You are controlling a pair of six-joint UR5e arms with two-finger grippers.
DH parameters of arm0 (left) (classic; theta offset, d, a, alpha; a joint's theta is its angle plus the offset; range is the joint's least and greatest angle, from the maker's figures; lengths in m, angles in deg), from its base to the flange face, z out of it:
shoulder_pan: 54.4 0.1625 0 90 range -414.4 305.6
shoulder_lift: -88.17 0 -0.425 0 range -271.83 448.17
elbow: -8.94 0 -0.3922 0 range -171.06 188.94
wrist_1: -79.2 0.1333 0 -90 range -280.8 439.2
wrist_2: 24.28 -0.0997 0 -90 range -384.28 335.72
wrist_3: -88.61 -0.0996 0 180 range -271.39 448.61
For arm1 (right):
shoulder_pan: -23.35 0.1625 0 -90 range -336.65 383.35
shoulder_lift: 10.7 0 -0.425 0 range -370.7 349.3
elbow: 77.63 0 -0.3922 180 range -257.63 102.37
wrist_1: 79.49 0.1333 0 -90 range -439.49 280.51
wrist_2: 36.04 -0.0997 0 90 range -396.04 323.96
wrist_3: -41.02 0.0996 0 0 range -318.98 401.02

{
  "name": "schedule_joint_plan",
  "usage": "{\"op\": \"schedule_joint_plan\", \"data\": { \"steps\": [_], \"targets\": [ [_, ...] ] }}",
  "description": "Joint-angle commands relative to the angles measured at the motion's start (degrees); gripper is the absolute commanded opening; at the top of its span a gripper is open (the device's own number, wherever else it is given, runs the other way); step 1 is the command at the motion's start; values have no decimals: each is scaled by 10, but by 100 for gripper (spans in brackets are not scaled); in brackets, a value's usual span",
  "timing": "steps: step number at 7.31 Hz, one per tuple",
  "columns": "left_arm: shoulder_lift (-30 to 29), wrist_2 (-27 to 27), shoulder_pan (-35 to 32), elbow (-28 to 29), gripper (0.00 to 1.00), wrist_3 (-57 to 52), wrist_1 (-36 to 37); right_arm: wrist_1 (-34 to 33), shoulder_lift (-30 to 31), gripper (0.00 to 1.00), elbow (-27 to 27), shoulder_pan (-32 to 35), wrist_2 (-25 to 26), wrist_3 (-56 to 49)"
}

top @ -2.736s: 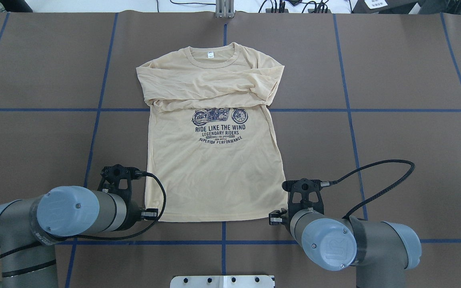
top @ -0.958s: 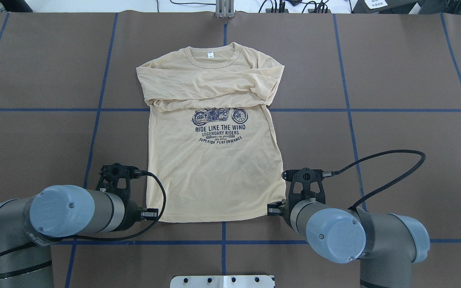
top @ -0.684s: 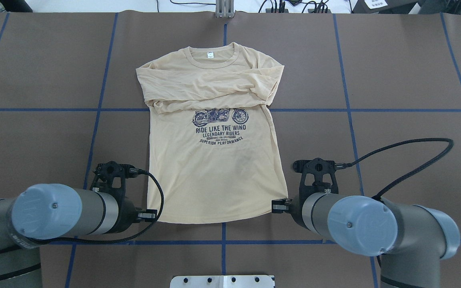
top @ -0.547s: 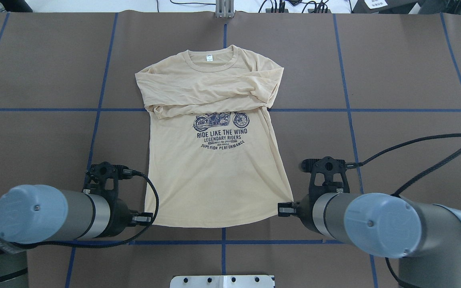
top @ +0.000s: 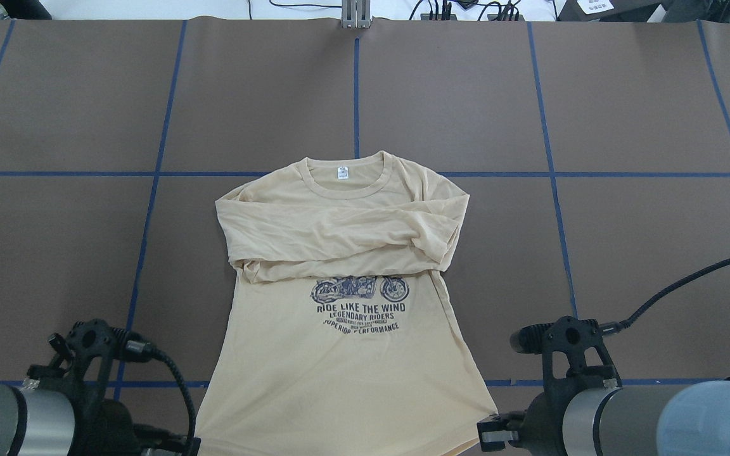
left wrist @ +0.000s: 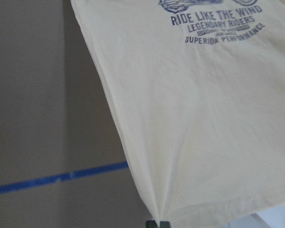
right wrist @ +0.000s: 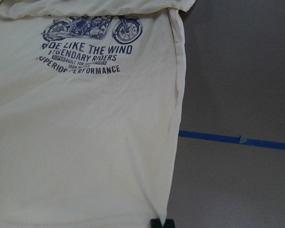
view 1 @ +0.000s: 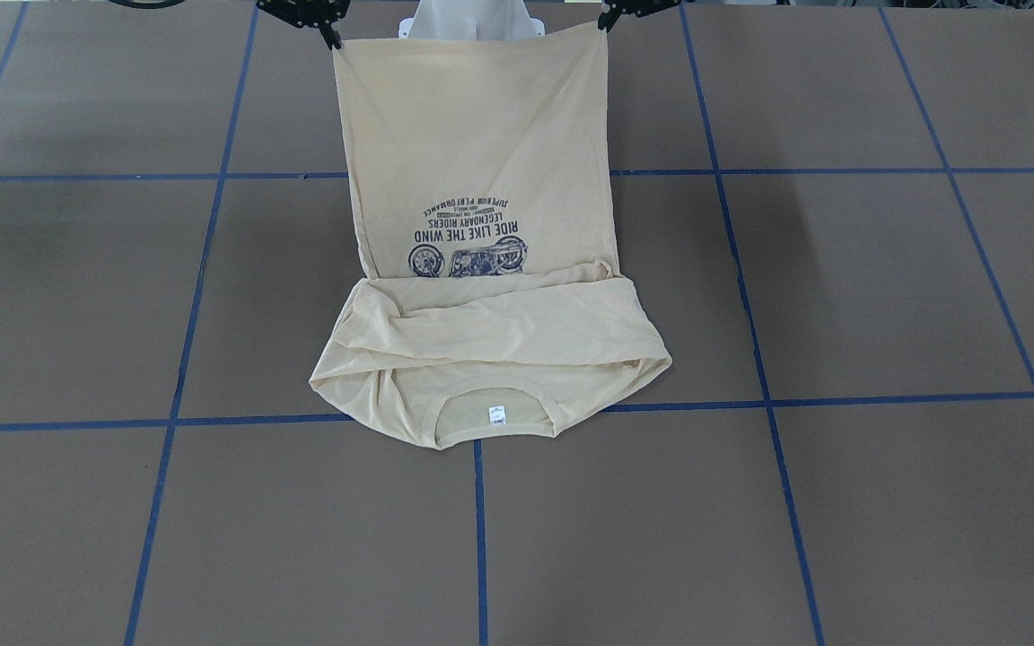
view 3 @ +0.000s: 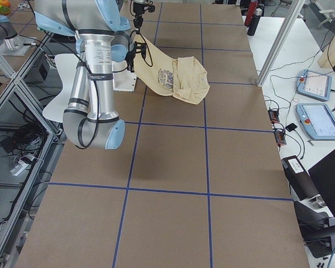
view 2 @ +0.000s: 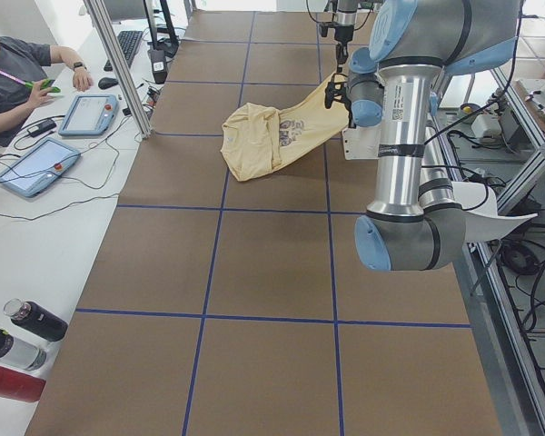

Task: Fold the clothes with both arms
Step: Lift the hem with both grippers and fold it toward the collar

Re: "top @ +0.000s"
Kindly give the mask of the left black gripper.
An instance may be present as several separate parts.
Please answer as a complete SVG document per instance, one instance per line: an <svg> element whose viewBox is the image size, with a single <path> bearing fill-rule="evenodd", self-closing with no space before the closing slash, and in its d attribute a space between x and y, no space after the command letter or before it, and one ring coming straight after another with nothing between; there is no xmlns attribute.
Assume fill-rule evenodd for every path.
<svg viewBox="0 0 730 456"><path fill-rule="evenodd" d="M74 435L75 455L199 455L195 406L185 401L188 430L183 434L134 422L127 407L115 400L83 406Z"/></svg>

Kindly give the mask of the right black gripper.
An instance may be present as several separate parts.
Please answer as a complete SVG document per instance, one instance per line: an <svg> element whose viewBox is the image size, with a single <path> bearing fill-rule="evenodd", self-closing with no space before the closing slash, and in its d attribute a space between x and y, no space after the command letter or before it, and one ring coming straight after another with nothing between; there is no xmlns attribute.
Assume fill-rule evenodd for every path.
<svg viewBox="0 0 730 456"><path fill-rule="evenodd" d="M541 393L527 410L490 415L479 421L480 450L499 452L515 447L532 455L567 455L563 422L571 399L562 393Z"/></svg>

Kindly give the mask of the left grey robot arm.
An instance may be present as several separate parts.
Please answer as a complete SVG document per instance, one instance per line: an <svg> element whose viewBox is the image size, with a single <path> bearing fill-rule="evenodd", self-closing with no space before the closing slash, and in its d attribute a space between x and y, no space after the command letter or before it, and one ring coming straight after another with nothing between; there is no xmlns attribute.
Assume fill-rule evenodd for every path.
<svg viewBox="0 0 730 456"><path fill-rule="evenodd" d="M99 401L87 422L63 393L0 384L0 455L197 455L200 448L200 438L134 422L118 401Z"/></svg>

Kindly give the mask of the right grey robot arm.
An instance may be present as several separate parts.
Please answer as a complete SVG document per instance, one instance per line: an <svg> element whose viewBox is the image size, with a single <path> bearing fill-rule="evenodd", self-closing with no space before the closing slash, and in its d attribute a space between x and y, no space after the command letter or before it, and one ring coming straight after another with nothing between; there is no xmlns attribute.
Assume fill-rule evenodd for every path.
<svg viewBox="0 0 730 456"><path fill-rule="evenodd" d="M523 412L476 425L483 452L533 455L730 455L730 381L591 388L560 410L539 395Z"/></svg>

